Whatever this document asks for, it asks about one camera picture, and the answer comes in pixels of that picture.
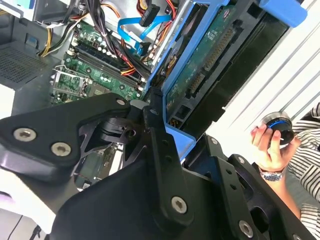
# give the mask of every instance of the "sleeve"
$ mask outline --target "sleeve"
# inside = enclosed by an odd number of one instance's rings
[[[315,239],[320,240],[320,211],[318,208],[309,204],[303,204],[300,220]]]

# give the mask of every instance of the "metal mesh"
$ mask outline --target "metal mesh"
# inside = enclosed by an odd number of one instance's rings
[[[0,48],[0,83],[16,89],[30,81],[47,65],[24,52],[7,45]]]

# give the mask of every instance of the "silver screw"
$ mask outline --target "silver screw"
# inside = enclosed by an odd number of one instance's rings
[[[254,231],[252,230],[251,226],[243,220],[239,221],[239,228],[241,230],[241,232],[244,233],[244,235],[246,235],[248,238],[252,238],[254,236]]]
[[[185,214],[187,212],[187,209],[188,209],[187,204],[186,204],[185,200],[183,200],[179,196],[174,196],[171,199],[171,205],[172,205],[173,209],[176,210],[180,214]]]
[[[241,164],[245,164],[246,161],[242,157],[238,157],[238,159]]]
[[[218,141],[215,140],[213,137],[211,138],[211,142],[212,142],[213,144],[215,144],[215,145],[218,145]]]
[[[301,238],[300,238],[298,235],[296,235],[296,234],[293,234],[293,239],[294,239],[294,240],[301,240]]]
[[[150,109],[150,112],[153,113],[154,115],[158,115],[157,111],[154,109]]]
[[[71,147],[64,142],[56,142],[51,146],[51,151],[54,155],[65,157],[71,153]]]
[[[21,142],[30,142],[37,137],[37,133],[30,128],[18,128],[13,132],[15,139]]]
[[[118,104],[120,104],[120,105],[125,105],[125,104],[126,104],[126,103],[125,103],[123,100],[121,100],[121,99],[117,99],[116,102],[117,102]]]

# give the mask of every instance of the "finger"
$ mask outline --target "finger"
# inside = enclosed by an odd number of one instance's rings
[[[266,129],[267,129],[267,125],[262,124],[262,125],[259,127],[259,129],[256,131],[254,140],[253,140],[253,142],[252,142],[252,144],[253,144],[254,146],[258,147],[258,145],[259,145],[259,143],[260,143],[260,140],[261,140],[263,134],[265,133]]]
[[[269,154],[272,162],[278,162],[281,160],[280,140],[281,140],[281,133],[279,130],[276,130],[271,139],[270,150],[269,150]]]
[[[295,155],[297,148],[301,145],[301,141],[298,138],[294,138],[288,146],[283,149],[283,155],[285,155],[285,159],[290,161],[292,157]]]
[[[263,152],[267,152],[270,140],[272,138],[273,130],[268,128],[265,133],[262,135],[258,149]]]
[[[250,135],[251,135],[251,143],[254,142],[254,139],[256,137],[256,133],[258,131],[258,127],[256,126],[251,132],[250,132]]]

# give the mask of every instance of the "yellow wire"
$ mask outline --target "yellow wire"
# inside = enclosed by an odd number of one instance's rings
[[[48,51],[50,49],[50,46],[51,46],[51,32],[50,32],[49,28],[47,28],[46,30],[48,32],[48,38],[47,38],[47,41],[46,41],[46,46],[45,46],[44,52],[41,55],[41,57],[45,57],[45,55],[48,53]]]

